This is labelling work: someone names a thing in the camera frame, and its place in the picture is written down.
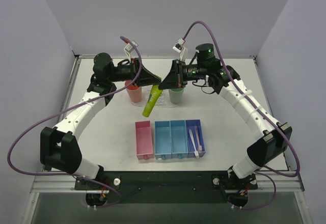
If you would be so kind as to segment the green plastic cup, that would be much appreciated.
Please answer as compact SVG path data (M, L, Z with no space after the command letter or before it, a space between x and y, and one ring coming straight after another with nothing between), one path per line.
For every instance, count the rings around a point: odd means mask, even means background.
M182 101L184 88L169 89L170 102L173 104L179 104Z

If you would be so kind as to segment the orange plastic cup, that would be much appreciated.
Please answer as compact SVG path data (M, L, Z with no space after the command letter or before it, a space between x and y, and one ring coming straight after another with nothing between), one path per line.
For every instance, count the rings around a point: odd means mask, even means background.
M126 90L130 100L133 103L140 102L142 99L142 88L133 84L131 80L127 80L124 85L127 86Z

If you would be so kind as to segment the pink toothbrush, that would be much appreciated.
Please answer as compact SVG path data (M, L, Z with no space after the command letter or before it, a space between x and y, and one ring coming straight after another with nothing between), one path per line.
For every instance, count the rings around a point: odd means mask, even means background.
M197 143L198 143L198 152L201 153L202 152L202 146L200 145L199 131L198 131L197 126L195 126L195 133L196 133L196 139L197 139Z

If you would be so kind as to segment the white toothbrush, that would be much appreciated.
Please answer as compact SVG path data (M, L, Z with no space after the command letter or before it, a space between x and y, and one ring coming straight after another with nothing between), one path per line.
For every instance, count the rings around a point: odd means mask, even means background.
M195 144L193 132L192 132L191 129L188 132L189 132L191 142L192 142L192 145L193 145L193 148L194 148L194 155L195 155L196 158L199 158L199 153L198 153L198 150L196 149L196 144Z

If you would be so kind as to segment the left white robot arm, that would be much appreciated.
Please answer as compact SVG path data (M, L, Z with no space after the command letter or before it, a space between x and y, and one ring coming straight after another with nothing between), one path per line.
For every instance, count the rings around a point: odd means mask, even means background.
M100 53L94 58L93 75L79 107L52 128L40 134L40 162L68 174L85 176L93 189L104 184L103 168L83 158L78 138L91 120L105 108L117 90L116 82L127 81L138 87L157 85L159 76L148 71L138 58L122 60L114 65L111 56Z

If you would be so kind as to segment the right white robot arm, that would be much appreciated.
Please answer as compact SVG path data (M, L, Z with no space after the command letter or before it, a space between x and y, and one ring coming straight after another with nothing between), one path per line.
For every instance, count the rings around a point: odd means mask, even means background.
M213 44L198 45L195 59L196 64L173 60L171 70L160 83L159 89L184 88L189 81L202 79L230 103L256 140L247 148L245 157L229 169L231 177L244 179L287 149L292 128L287 123L281 124L258 103L231 66L224 67L221 64L214 55Z

